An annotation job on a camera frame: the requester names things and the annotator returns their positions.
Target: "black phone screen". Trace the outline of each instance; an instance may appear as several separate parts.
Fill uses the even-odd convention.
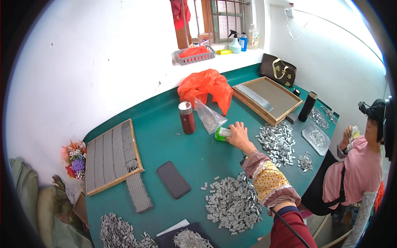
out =
[[[189,184],[179,174],[171,161],[157,168],[157,173],[175,199],[189,192]]]

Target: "flower bouquet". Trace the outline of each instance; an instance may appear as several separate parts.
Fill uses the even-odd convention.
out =
[[[70,145],[61,148],[61,156],[66,163],[65,169],[70,178],[84,180],[86,152],[87,148],[81,141],[70,141]]]

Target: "gray basket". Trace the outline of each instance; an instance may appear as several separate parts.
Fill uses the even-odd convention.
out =
[[[180,54],[181,52],[185,51],[187,48],[179,50],[179,51],[175,51],[175,60],[181,64],[181,65],[187,65],[187,64],[191,64],[191,63],[195,63],[195,62],[199,62],[202,60],[210,60],[215,58],[215,51],[212,49],[212,47],[205,45],[205,47],[210,51],[207,52],[205,54],[199,54],[199,55],[193,55],[193,56],[189,56],[189,57],[185,57],[185,58],[180,58],[178,56],[178,54]]]

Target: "green table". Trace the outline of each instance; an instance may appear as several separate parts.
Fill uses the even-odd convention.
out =
[[[258,71],[259,64],[256,64],[222,74],[233,86],[260,77]],[[305,100],[307,91],[296,88],[301,91],[301,99]],[[236,236],[231,236],[229,230],[225,228],[218,229],[217,223],[206,219],[204,196],[209,194],[209,189],[202,191],[200,187],[204,185],[204,182],[208,184],[214,182],[216,176],[220,176],[221,179],[228,176],[236,177],[242,171],[239,162],[243,157],[239,149],[226,142],[215,140],[214,134],[209,135],[197,116],[197,112],[194,112],[197,130],[191,135],[186,135],[182,130],[178,104],[179,96],[176,89],[169,90],[112,117],[84,138],[87,144],[98,135],[131,118],[139,154],[146,170],[142,173],[143,181],[154,203],[154,209],[144,214],[137,214],[125,182],[93,196],[86,196],[89,228],[95,247],[103,247],[99,236],[100,218],[110,212],[114,212],[118,217],[122,217],[133,225],[135,237],[138,240],[141,240],[139,234],[144,231],[155,238],[157,233],[183,219],[187,219],[190,223],[199,221],[207,234],[220,247],[250,247],[257,242],[256,239],[259,236],[271,230],[273,219],[267,216],[266,211],[262,214],[263,221],[255,224],[253,229]],[[216,103],[208,101],[207,105],[218,113],[222,113]],[[317,100],[315,106],[322,111],[320,105],[324,104]],[[299,114],[301,108],[302,105],[294,112]],[[266,123],[260,116],[233,97],[226,117],[228,121],[224,127],[236,121],[243,121],[248,128],[250,140],[259,151],[262,151],[262,146],[255,138],[255,135],[260,132],[259,127]],[[296,161],[293,166],[280,168],[301,196],[310,185],[324,158],[320,157],[301,135],[301,131],[310,121],[312,120],[309,118],[304,123],[298,120],[292,125],[296,141],[293,148],[296,157],[299,154],[304,155],[306,151],[311,153],[313,171],[303,173]],[[330,122],[330,128],[324,132],[332,138],[334,130],[335,125]],[[191,190],[178,200],[172,197],[156,173],[156,169],[167,161],[172,161],[191,186]]]

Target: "brown tote bag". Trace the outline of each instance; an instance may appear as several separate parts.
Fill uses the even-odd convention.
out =
[[[287,87],[293,87],[295,82],[295,74],[297,68],[276,56],[270,54],[263,54],[262,64],[260,65],[260,74],[266,76],[273,81],[285,85]]]

